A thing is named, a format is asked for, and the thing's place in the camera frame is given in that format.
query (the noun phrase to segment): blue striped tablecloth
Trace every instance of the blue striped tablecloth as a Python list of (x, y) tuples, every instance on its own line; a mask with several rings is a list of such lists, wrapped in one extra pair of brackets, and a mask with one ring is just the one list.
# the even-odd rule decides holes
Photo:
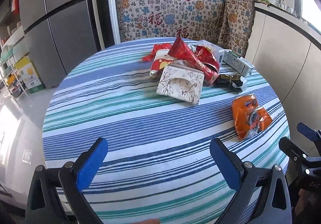
[[(149, 218), (160, 218), (162, 223), (214, 223), (234, 191), (210, 156), (212, 138), (219, 137), (242, 161), (257, 167), (287, 167), (288, 157), (278, 148), (279, 139), (289, 135), (285, 112), (258, 72), (247, 78), (248, 88), (242, 94), (254, 93), (273, 122), (242, 142), (231, 109), (237, 93), (203, 87), (195, 107), (155, 93), (158, 82), (149, 77), (151, 62), (141, 58), (154, 44), (174, 40), (134, 40), (93, 55), (64, 79), (49, 104), (43, 125), (47, 167), (75, 161), (98, 137), (108, 140), (103, 165), (83, 192), (104, 223)], [(223, 64), (220, 73), (235, 71)], [(242, 222), (257, 196), (258, 191)]]

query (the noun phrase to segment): refrigerator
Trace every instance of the refrigerator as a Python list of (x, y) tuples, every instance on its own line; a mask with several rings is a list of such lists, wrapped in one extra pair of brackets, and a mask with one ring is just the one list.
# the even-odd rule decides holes
[(114, 44), (112, 35), (99, 37), (94, 6), (93, 0), (19, 0), (29, 56), (46, 87), (58, 86), (78, 64)]

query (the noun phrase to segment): patterned fabric cover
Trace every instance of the patterned fabric cover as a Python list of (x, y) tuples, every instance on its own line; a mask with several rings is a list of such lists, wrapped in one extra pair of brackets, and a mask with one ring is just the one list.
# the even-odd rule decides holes
[(218, 45), (245, 57), (254, 17), (254, 0), (226, 0)]
[(253, 0), (116, 0), (122, 42), (146, 37), (207, 40), (245, 56)]

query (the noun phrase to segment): blue foam pad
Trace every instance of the blue foam pad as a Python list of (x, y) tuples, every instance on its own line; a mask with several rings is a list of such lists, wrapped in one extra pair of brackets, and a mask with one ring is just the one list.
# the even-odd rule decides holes
[(302, 122), (298, 123), (297, 130), (299, 133), (307, 137), (310, 141), (320, 141), (319, 135)]
[(239, 190), (241, 183), (241, 173), (237, 169), (236, 165), (229, 159), (226, 152), (229, 152), (227, 148), (220, 147), (215, 139), (211, 140), (210, 144), (210, 153), (212, 158), (214, 159), (216, 165), (218, 166), (220, 172), (222, 173), (227, 185), (233, 190)]
[(80, 192), (89, 187), (107, 153), (108, 142), (106, 139), (102, 139), (96, 149), (92, 152), (91, 156), (78, 171), (76, 186)]

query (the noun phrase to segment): person's hand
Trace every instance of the person's hand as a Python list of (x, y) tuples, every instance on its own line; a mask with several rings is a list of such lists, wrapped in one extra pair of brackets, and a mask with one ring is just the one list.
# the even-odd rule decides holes
[(149, 220), (144, 220), (144, 221), (141, 221), (141, 222), (136, 222), (136, 223), (133, 223), (133, 224), (160, 224), (160, 220), (158, 219), (149, 219)]

